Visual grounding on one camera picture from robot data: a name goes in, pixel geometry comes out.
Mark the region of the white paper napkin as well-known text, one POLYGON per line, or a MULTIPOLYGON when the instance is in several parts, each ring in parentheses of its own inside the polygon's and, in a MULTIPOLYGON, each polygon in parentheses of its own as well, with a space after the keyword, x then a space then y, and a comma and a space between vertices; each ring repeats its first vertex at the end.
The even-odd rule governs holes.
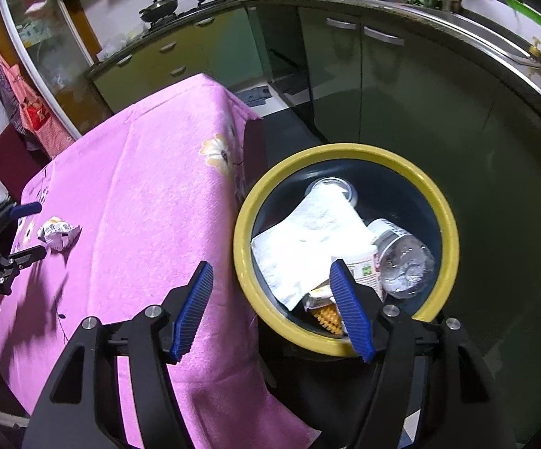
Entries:
POLYGON ((251 250, 272 295, 289 310, 328 281, 335 260, 346 262, 372 251, 378 256, 355 208, 340 192, 320 189, 285 220, 255 236, 251 250))

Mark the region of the yellow rimmed black trash bin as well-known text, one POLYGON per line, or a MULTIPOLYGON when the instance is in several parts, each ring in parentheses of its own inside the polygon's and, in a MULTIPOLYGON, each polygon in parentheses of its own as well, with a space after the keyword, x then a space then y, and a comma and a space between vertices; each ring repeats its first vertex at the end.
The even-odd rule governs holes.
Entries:
POLYGON ((334 260, 368 260, 373 240, 367 225, 377 219, 410 232, 432 253, 428 284, 406 308, 413 319, 434 320, 459 264, 457 226, 443 193, 427 173, 393 152, 337 143, 298 152, 269 169, 238 214, 234 265, 260 322, 308 352, 352 357, 346 337, 295 310, 328 280, 334 260))

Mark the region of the dark red chair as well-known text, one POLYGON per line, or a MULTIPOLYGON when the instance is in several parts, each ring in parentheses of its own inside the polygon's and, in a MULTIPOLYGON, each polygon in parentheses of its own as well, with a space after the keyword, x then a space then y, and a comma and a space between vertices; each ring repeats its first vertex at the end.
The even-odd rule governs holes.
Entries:
POLYGON ((0 134, 0 181, 10 197, 21 202, 24 187, 51 159, 41 150, 30 151, 12 125, 0 134))

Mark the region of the orange noodle packaging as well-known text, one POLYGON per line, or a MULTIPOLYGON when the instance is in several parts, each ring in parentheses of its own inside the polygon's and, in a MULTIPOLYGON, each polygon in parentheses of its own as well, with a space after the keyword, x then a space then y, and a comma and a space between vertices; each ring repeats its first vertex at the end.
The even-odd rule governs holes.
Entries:
POLYGON ((329 333, 335 336, 345 335, 343 319, 337 310, 336 304, 329 303, 322 307, 313 308, 310 310, 310 313, 329 333))

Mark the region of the glass sliding door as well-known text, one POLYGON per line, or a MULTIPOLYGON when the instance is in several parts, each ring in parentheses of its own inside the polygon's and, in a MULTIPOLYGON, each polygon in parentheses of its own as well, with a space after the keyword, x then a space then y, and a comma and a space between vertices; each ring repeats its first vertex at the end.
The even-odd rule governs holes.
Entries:
POLYGON ((110 117, 87 77, 94 61, 61 0, 0 0, 0 13, 31 83, 74 138, 110 117))

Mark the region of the clear plastic water bottle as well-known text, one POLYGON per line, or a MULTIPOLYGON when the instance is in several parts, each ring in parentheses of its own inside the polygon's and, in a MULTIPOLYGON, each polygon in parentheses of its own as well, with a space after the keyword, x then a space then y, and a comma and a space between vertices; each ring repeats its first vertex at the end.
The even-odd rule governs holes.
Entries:
POLYGON ((383 218, 372 221, 367 230, 377 247, 381 286, 388 295, 409 299, 429 286, 435 259, 423 242, 383 218))

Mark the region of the red white carton box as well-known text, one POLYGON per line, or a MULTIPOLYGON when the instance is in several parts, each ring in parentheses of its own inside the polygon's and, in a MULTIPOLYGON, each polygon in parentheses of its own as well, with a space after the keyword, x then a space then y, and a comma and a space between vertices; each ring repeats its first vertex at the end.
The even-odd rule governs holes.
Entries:
POLYGON ((384 299, 384 290, 374 251, 364 256, 352 256, 346 260, 346 265, 358 284, 371 288, 380 300, 384 299))

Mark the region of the dark green counter cabinets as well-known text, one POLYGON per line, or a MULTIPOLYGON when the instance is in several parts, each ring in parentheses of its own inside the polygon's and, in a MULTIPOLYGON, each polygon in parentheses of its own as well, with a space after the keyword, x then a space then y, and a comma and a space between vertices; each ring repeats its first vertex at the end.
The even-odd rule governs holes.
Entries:
POLYGON ((358 142, 424 170, 449 202, 464 320, 519 442, 541 427, 541 110, 478 49, 382 8, 246 7, 262 68, 294 109, 265 126, 270 163, 358 142))

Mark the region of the red soda can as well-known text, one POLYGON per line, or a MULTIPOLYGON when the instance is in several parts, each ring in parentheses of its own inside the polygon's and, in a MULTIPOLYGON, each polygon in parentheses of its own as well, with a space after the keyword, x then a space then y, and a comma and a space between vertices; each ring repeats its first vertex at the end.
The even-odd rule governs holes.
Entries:
POLYGON ((326 192, 330 190, 332 193, 340 192, 340 194, 349 202, 352 207, 356 207, 358 203, 357 190, 351 185, 351 183, 343 178, 337 176, 326 176, 318 178, 318 180, 312 181, 308 184, 305 190, 305 196, 312 193, 314 190, 323 190, 326 192))

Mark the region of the black wok with lid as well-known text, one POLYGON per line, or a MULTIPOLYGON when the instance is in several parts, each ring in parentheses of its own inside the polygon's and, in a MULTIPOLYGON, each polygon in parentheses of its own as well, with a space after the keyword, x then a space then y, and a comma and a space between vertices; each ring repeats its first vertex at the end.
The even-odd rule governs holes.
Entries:
POLYGON ((153 23, 161 18, 174 15, 177 7, 177 0, 154 0, 149 6, 141 9, 138 14, 143 22, 153 23))

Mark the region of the pink hanging apron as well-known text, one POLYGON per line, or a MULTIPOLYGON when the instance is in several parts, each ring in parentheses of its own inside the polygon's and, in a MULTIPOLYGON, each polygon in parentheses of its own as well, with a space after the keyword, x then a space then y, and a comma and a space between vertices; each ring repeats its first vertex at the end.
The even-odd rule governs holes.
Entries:
POLYGON ((51 107, 24 79, 19 66, 11 66, 1 53, 0 94, 10 123, 29 151, 41 150, 53 159, 74 143, 51 107))

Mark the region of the green lower cabinets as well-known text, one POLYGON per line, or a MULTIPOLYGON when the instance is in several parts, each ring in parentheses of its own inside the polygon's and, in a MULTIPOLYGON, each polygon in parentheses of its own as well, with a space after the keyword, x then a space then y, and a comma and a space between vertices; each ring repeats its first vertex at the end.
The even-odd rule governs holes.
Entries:
POLYGON ((117 113, 201 73, 230 90, 262 78, 262 63, 242 5, 179 18, 95 66, 88 77, 117 113))

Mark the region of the white snack wrapper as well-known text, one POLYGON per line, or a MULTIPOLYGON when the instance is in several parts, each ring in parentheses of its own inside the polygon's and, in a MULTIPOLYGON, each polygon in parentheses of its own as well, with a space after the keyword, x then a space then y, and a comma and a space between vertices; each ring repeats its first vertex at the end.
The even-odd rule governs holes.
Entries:
POLYGON ((78 239, 82 227, 73 225, 59 217, 51 217, 37 232, 37 238, 51 250, 62 253, 70 249, 78 239))

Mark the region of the pink floral tablecloth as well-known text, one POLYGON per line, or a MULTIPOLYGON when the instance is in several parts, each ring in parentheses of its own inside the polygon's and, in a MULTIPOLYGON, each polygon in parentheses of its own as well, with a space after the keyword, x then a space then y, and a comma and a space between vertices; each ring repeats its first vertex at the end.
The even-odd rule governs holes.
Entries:
POLYGON ((187 283, 200 262, 212 296, 190 352, 169 370, 198 448, 306 448, 317 432, 274 398, 258 362, 257 320, 235 277, 243 141, 255 113, 198 74, 115 114, 26 184, 13 242, 37 243, 60 218, 72 247, 23 270, 0 312, 1 376, 32 412, 58 356, 87 316, 133 317, 187 283))

